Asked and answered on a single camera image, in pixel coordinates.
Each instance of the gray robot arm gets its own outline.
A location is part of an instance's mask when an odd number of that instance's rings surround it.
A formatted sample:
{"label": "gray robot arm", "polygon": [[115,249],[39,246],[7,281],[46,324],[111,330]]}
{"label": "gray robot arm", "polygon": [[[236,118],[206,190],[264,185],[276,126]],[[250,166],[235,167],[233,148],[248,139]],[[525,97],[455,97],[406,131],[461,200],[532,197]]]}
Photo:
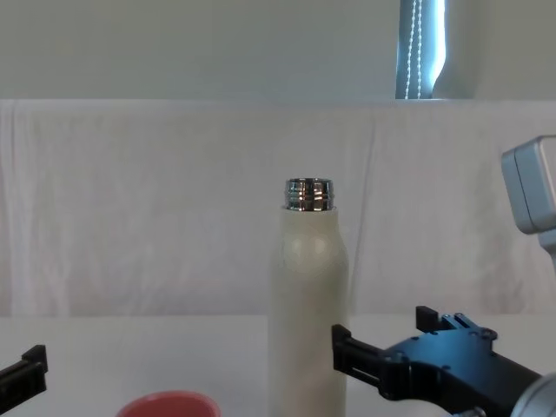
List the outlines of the gray robot arm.
{"label": "gray robot arm", "polygon": [[[556,136],[507,151],[502,172],[515,224],[539,235],[556,267]],[[424,307],[417,308],[417,328],[422,336],[381,350],[335,326],[334,368],[388,400],[425,400],[459,417],[556,417],[556,374],[541,377],[496,354],[492,330]]]}
{"label": "gray robot arm", "polygon": [[539,235],[556,267],[556,136],[539,136],[508,150],[502,174],[516,226]]}

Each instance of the window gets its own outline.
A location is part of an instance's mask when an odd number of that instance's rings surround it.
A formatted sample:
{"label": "window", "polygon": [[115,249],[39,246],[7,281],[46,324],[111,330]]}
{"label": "window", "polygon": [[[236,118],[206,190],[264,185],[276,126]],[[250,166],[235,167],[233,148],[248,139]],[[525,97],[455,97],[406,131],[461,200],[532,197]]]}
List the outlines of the window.
{"label": "window", "polygon": [[445,0],[401,0],[396,98],[431,98],[446,61]]}

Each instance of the red cup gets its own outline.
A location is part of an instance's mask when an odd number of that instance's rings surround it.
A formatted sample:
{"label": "red cup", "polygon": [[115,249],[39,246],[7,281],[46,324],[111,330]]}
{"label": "red cup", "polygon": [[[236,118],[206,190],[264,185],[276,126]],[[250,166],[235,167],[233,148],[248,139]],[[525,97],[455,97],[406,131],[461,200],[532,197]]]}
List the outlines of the red cup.
{"label": "red cup", "polygon": [[208,396],[188,391],[149,394],[125,406],[116,417],[221,417]]}

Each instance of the metal screw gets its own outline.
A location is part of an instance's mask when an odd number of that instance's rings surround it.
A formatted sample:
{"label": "metal screw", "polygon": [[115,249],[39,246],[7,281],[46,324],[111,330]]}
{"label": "metal screw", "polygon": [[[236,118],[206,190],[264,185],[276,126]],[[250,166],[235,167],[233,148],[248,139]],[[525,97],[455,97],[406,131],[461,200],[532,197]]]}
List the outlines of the metal screw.
{"label": "metal screw", "polygon": [[453,417],[487,417],[487,413],[485,413],[481,408],[476,407],[473,410],[467,410],[460,414],[455,414]]}
{"label": "metal screw", "polygon": [[483,328],[482,332],[481,332],[481,337],[483,340],[488,341],[488,340],[493,340],[494,339],[494,335],[496,333],[493,332],[492,330],[488,329],[488,328]]}

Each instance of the white sheet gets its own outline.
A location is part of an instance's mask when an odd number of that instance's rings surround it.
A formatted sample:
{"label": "white sheet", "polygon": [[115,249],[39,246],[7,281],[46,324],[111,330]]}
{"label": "white sheet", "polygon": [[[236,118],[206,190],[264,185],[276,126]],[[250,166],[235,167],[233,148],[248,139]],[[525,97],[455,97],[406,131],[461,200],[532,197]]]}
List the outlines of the white sheet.
{"label": "white sheet", "polygon": [[555,110],[2,102],[0,314],[264,313],[298,175],[335,182],[359,312],[553,311],[500,154],[556,131]]}

